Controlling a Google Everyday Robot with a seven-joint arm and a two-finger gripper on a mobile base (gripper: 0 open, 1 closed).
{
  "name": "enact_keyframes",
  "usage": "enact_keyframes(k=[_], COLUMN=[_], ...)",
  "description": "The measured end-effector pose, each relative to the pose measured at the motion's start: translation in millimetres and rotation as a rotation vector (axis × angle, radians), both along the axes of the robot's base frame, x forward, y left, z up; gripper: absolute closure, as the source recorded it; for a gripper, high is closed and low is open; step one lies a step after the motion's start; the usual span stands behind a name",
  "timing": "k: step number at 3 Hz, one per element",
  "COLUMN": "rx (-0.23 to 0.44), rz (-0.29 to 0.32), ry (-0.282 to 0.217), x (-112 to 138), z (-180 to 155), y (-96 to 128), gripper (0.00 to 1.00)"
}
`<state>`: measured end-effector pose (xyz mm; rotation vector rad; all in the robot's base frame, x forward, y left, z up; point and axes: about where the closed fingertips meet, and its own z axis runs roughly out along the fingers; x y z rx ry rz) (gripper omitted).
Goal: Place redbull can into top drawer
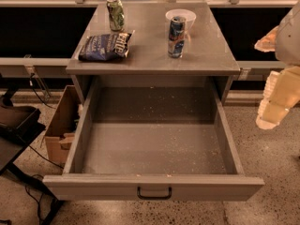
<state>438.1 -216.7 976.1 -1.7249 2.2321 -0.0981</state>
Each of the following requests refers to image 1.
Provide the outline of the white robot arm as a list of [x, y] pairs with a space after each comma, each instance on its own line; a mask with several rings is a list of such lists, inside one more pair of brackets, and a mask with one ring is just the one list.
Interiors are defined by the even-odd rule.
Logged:
[[300, 3], [254, 48], [264, 53], [274, 52], [276, 59], [286, 65], [280, 72], [270, 72], [256, 118], [259, 128], [273, 129], [300, 101]]

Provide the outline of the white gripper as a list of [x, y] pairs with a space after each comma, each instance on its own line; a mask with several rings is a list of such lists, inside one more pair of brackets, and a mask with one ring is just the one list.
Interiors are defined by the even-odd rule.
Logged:
[[[263, 53], [273, 52], [277, 33], [276, 26], [255, 43], [254, 49]], [[289, 67], [281, 72], [272, 71], [262, 94], [256, 125], [264, 130], [273, 129], [300, 100], [300, 67]]]

